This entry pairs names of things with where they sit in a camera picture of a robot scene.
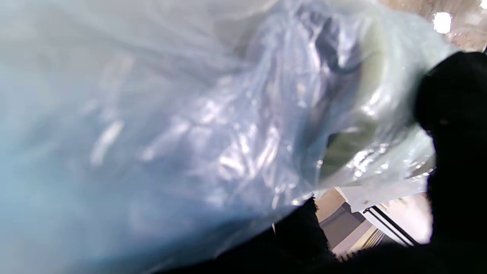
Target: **black glove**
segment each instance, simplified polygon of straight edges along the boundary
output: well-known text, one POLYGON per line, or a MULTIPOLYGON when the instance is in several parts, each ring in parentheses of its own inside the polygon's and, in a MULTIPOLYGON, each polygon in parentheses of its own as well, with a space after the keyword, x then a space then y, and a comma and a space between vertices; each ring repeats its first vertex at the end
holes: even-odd
POLYGON ((487 157, 487 56, 456 53, 423 79, 415 116, 433 137, 438 169, 484 166, 487 157))
POLYGON ((436 170, 428 178, 432 242, 471 242, 487 196, 487 56, 457 53, 423 79, 415 116, 433 137, 436 170))

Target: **black fabric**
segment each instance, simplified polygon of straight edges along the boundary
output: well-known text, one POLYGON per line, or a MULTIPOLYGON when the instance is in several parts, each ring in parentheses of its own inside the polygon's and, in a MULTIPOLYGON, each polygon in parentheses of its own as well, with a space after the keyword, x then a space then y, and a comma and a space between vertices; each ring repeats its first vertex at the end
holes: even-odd
POLYGON ((437 168, 428 179, 431 243, 380 245, 338 262, 313 200, 215 260, 171 273, 482 273, 487 157, 487 56, 457 53, 423 79, 415 116, 433 137, 437 168))

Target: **ceiling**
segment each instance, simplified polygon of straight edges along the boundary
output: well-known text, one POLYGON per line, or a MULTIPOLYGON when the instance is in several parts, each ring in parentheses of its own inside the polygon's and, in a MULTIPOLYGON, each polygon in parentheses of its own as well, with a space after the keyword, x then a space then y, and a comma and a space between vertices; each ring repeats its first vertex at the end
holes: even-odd
POLYGON ((465 51, 483 51, 487 44, 487 0, 377 0, 395 10, 416 13, 433 21, 435 14, 451 16, 445 38, 465 51))

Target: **plastic bag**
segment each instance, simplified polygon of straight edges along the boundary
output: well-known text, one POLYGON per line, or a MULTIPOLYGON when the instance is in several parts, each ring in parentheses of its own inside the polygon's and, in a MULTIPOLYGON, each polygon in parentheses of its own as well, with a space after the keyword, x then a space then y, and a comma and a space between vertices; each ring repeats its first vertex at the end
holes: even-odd
POLYGON ((324 187, 373 56, 362 19, 329 4, 15 5, 0 25, 0 272, 195 263, 324 187))
POLYGON ((422 76, 457 49, 419 16, 361 1, 331 3, 358 23, 362 74, 347 113, 354 122, 331 136, 321 183, 363 186, 364 206, 421 192, 434 148, 412 117, 415 91, 422 76))

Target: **ceiling light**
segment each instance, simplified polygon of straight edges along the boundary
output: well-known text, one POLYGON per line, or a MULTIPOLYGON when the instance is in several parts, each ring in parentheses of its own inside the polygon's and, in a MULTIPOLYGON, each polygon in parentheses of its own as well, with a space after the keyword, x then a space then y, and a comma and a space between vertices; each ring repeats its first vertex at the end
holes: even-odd
POLYGON ((439 12, 434 15, 433 19, 434 30, 439 33, 450 32, 451 16, 447 12, 439 12))

